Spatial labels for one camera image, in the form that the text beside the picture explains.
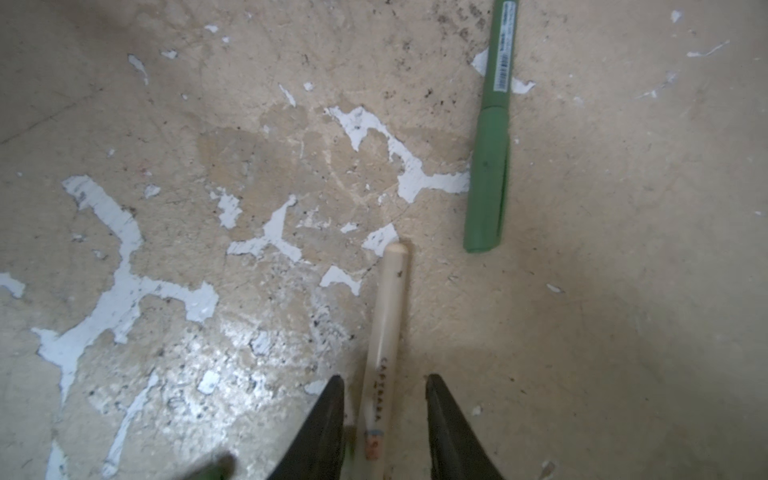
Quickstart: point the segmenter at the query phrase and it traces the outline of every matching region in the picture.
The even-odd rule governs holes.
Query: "pencil label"
[[[498,55],[496,55],[496,75],[493,79],[493,91],[507,93],[509,90],[509,71],[512,65],[512,40],[515,37],[515,15],[517,4],[504,2],[502,7],[502,27],[498,33]]]

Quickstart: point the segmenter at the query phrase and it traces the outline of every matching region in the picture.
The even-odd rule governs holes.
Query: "concrete floor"
[[[466,195],[398,175],[463,178],[490,4],[3,2],[3,476],[265,478],[314,382],[353,416],[392,223],[393,478],[429,477],[431,372],[510,480],[768,477],[768,4],[521,0],[536,86],[470,256]]]

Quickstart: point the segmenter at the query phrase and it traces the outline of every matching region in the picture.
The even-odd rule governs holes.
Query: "peeling white paint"
[[[724,46],[728,45],[729,43],[730,43],[730,40],[726,40],[726,41],[724,41],[723,43],[721,43],[721,44],[719,44],[718,46],[716,46],[715,48],[713,48],[712,50],[709,50],[707,53],[701,53],[701,52],[699,52],[699,51],[689,51],[689,52],[688,52],[688,58],[694,58],[694,57],[709,57],[709,56],[710,56],[710,55],[712,55],[714,52],[716,52],[716,51],[720,50],[722,47],[724,47]]]
[[[315,380],[312,383],[307,383],[304,386],[304,392],[307,393],[307,395],[319,395],[323,393],[323,390],[326,388],[326,382],[325,380]]]
[[[266,356],[272,349],[272,337],[268,332],[260,330],[256,338],[251,339],[248,345],[255,356]]]
[[[524,82],[522,80],[518,80],[515,77],[512,77],[512,93],[513,94],[525,95],[529,91],[531,91],[531,89],[535,86],[536,86],[535,81]]]
[[[341,270],[336,265],[332,265],[323,278],[320,280],[320,286],[330,286],[332,283],[344,283],[352,290],[352,295],[360,295],[360,286],[362,280],[356,282],[353,278],[344,270]]]
[[[219,384],[219,379],[221,376],[218,373],[211,370],[206,371],[203,374],[203,379],[197,384],[197,391],[203,395],[210,395]]]
[[[51,443],[51,454],[48,456],[45,480],[69,480],[67,456],[64,455],[64,452],[55,440]]]
[[[654,88],[653,90],[651,90],[651,91],[647,91],[647,92],[645,92],[645,93],[643,93],[643,94],[639,94],[639,95],[638,95],[637,97],[635,97],[634,99],[635,99],[635,100],[638,100],[638,99],[640,99],[640,98],[644,98],[644,97],[658,98],[658,93],[657,93],[657,91],[658,91],[658,90],[662,90],[662,89],[664,89],[664,88],[666,88],[666,87],[670,87],[672,84],[674,84],[674,82],[675,82],[676,80],[677,80],[677,72],[675,72],[675,71],[668,71],[668,72],[667,72],[667,80],[665,80],[664,82],[660,83],[660,84],[659,84],[659,85],[658,85],[656,88]]]
[[[243,209],[240,208],[240,199],[234,195],[229,195],[223,188],[219,189],[221,192],[221,198],[219,198],[219,204],[217,207],[221,209],[221,215],[219,215],[219,221],[221,226],[230,230],[237,225],[237,218],[243,213]]]
[[[384,257],[384,249],[387,245],[398,240],[395,226],[391,223],[385,227],[379,228],[366,237],[362,243],[362,248],[373,250],[379,257]]]
[[[293,98],[293,95],[290,94],[288,90],[286,90],[281,84],[277,84],[278,87],[280,87],[280,90],[283,91],[283,94],[288,99],[288,103],[290,103],[291,107],[296,107],[296,99]]]
[[[488,70],[488,49],[481,51],[475,58],[472,59],[472,67],[483,77]],[[525,95],[533,87],[536,86],[535,81],[523,82],[522,80],[512,77],[512,93],[517,95]]]
[[[412,204],[416,195],[422,188],[443,190],[450,194],[460,194],[469,190],[469,172],[455,174],[427,175],[422,169],[422,161],[394,135],[389,133],[386,126],[371,112],[363,107],[357,107],[345,114],[338,107],[326,109],[326,113],[332,115],[342,126],[354,151],[359,151],[360,142],[368,135],[368,130],[373,129],[383,134],[387,139],[389,161],[398,157],[402,161],[403,173],[398,175],[397,193],[408,203]]]
[[[38,355],[61,368],[61,407],[78,371],[78,359],[103,332],[111,330],[116,343],[126,343],[128,333],[141,315],[139,303],[147,295],[184,302],[187,320],[202,323],[214,314],[219,296],[203,282],[197,290],[176,283],[154,280],[131,273],[131,254],[143,243],[133,216],[88,176],[69,177],[61,182],[74,197],[79,210],[91,207],[96,217],[120,240],[120,265],[114,271],[112,288],[101,294],[91,314],[78,325],[59,333],[33,328],[40,337]]]
[[[343,227],[339,228],[341,230],[341,233],[349,233],[357,230],[357,223],[346,223]]]
[[[7,288],[13,298],[21,298],[26,288],[25,284],[13,279],[8,272],[0,273],[0,286]]]
[[[312,210],[308,211],[306,213],[306,218],[304,220],[301,220],[299,223],[296,224],[296,227],[304,227],[304,228],[314,228],[315,230],[323,230],[331,226],[331,221],[326,220],[324,222],[321,222],[320,220],[315,220],[315,215],[319,212],[320,207],[314,207]]]
[[[120,456],[123,454],[123,444],[125,443],[125,437],[128,434],[128,427],[131,426],[131,422],[133,422],[136,415],[138,415],[138,413],[144,408],[144,405],[146,405],[148,400],[147,395],[150,389],[157,385],[158,380],[159,378],[157,377],[157,373],[152,372],[149,375],[147,386],[144,387],[144,389],[141,390],[138,395],[136,395],[136,398],[133,402],[131,402],[128,410],[125,411],[125,417],[123,417],[123,421],[120,424],[117,435],[114,436],[114,441],[112,442],[112,446],[109,448],[109,453],[107,454],[107,458],[104,460],[104,465],[101,466],[101,476],[103,478],[112,478],[115,476],[115,474],[118,473],[118,468],[120,467]]]
[[[144,68],[144,63],[131,53],[128,54],[128,63],[133,65],[144,76],[144,84],[149,85],[149,75],[147,74],[147,69]]]
[[[472,59],[472,67],[478,71],[480,75],[485,76],[485,72],[488,70],[488,49],[481,51],[475,58]]]
[[[264,224],[264,235],[243,242],[232,242],[227,248],[228,255],[244,255],[250,253],[254,257],[261,255],[268,245],[277,248],[283,255],[294,262],[301,260],[301,250],[283,240],[283,228],[286,221],[286,210],[296,205],[296,196],[291,195],[282,207],[272,212],[270,221]]]
[[[149,184],[144,188],[144,198],[152,198],[160,193],[160,187],[155,184]]]

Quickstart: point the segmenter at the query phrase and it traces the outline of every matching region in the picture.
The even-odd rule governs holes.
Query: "paint chip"
[[[277,84],[278,87],[280,87],[280,90],[283,91],[283,94],[288,99],[288,103],[290,103],[291,107],[296,107],[296,99],[293,98],[293,95],[290,94],[288,90],[286,90],[281,84]]]
[[[144,188],[144,198],[152,198],[160,193],[160,187],[155,184],[149,184]]]
[[[104,464],[101,466],[101,476],[103,478],[112,478],[118,473],[120,467],[120,457],[123,454],[123,445],[125,443],[125,437],[128,434],[128,427],[131,426],[131,422],[134,421],[136,415],[144,409],[144,405],[147,404],[147,395],[152,387],[157,385],[157,373],[152,372],[149,375],[147,386],[136,395],[136,398],[131,405],[125,411],[125,417],[120,424],[117,435],[114,436],[112,446],[109,448],[107,458],[104,460]]]
[[[352,295],[360,295],[360,286],[362,280],[356,282],[353,278],[344,270],[341,270],[336,265],[331,265],[323,278],[320,280],[320,286],[330,286],[332,283],[344,283],[352,290]]]
[[[221,226],[231,230],[237,224],[237,218],[243,213],[243,209],[240,208],[240,199],[234,195],[229,195],[226,190],[221,189],[221,198],[217,207],[221,209],[221,215],[219,215],[219,221]]]
[[[301,260],[301,250],[283,240],[286,210],[293,205],[296,205],[296,196],[290,195],[288,201],[284,203],[282,207],[272,212],[270,221],[266,222],[262,227],[264,230],[263,236],[254,237],[242,242],[230,243],[229,248],[227,248],[227,255],[244,255],[250,253],[258,258],[267,246],[272,245],[292,261],[298,262]]]
[[[384,249],[386,246],[392,242],[396,242],[398,239],[395,226],[390,223],[368,235],[366,241],[362,243],[362,248],[373,250],[379,257],[384,257]]]
[[[121,261],[114,271],[112,287],[99,296],[91,314],[64,333],[33,328],[40,337],[38,355],[61,369],[61,407],[78,371],[78,360],[86,348],[107,330],[114,334],[115,343],[127,343],[128,333],[141,316],[141,299],[148,295],[161,299],[173,298],[184,302],[187,320],[202,323],[214,314],[219,296],[214,288],[203,282],[199,289],[189,290],[176,283],[154,280],[131,272],[131,255],[144,239],[133,215],[107,195],[88,176],[69,177],[61,182],[78,210],[92,208],[96,217],[120,240]]]
[[[144,63],[139,60],[136,55],[131,53],[128,54],[128,63],[133,65],[133,67],[144,76],[144,84],[149,85],[149,75],[147,74],[147,69],[144,68]]]
[[[323,393],[323,390],[326,388],[326,383],[325,380],[315,380],[312,383],[307,383],[304,386],[304,392],[308,395],[319,395]]]
[[[221,376],[211,370],[206,371],[203,374],[203,379],[197,384],[197,391],[203,395],[210,395],[216,389],[216,385],[219,384]]]
[[[536,86],[535,81],[529,81],[527,83],[524,83],[523,81],[518,80],[515,77],[512,77],[512,93],[513,94],[525,95],[529,91],[531,91],[531,89],[535,86]]]
[[[554,478],[554,471],[558,468],[558,464],[547,460],[541,464],[541,474],[538,476],[538,480],[552,480]]]
[[[472,67],[483,77],[488,70],[488,49],[481,51],[475,58],[472,59]],[[525,95],[533,87],[536,86],[535,81],[523,82],[515,77],[512,77],[512,93],[517,95]]]
[[[256,338],[248,342],[248,345],[255,356],[266,356],[272,348],[272,339],[269,333],[261,330]]]
[[[694,57],[709,57],[709,56],[710,56],[710,55],[712,55],[714,52],[716,52],[716,51],[720,50],[722,47],[724,47],[724,46],[728,45],[729,43],[730,43],[730,40],[726,40],[726,41],[724,41],[723,43],[721,43],[721,44],[719,44],[718,46],[716,46],[715,48],[713,48],[712,50],[709,50],[707,53],[701,53],[701,52],[699,52],[699,51],[689,51],[689,52],[688,52],[688,58],[694,58]]]
[[[341,124],[354,151],[359,151],[360,142],[368,135],[368,130],[378,131],[386,137],[389,161],[397,157],[402,162],[403,172],[397,176],[397,194],[409,204],[413,203],[416,195],[424,188],[443,190],[450,194],[460,194],[469,190],[468,170],[455,174],[425,174],[421,159],[390,134],[387,127],[365,108],[357,107],[345,114],[340,108],[332,107],[327,109],[326,113],[332,115]]]
[[[347,223],[343,227],[339,228],[341,233],[349,233],[357,230],[357,223]]]
[[[11,292],[11,296],[16,299],[19,299],[24,295],[24,288],[26,288],[25,284],[12,278],[11,274],[8,272],[0,273],[0,286],[8,289],[8,291]]]
[[[69,480],[67,473],[67,456],[54,440],[51,443],[51,454],[48,456],[48,467],[45,469],[45,480]]]

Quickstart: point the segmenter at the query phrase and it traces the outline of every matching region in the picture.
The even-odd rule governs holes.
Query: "green marker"
[[[516,0],[495,0],[488,68],[469,170],[464,248],[487,252],[502,237],[509,157],[509,95],[515,44]]]

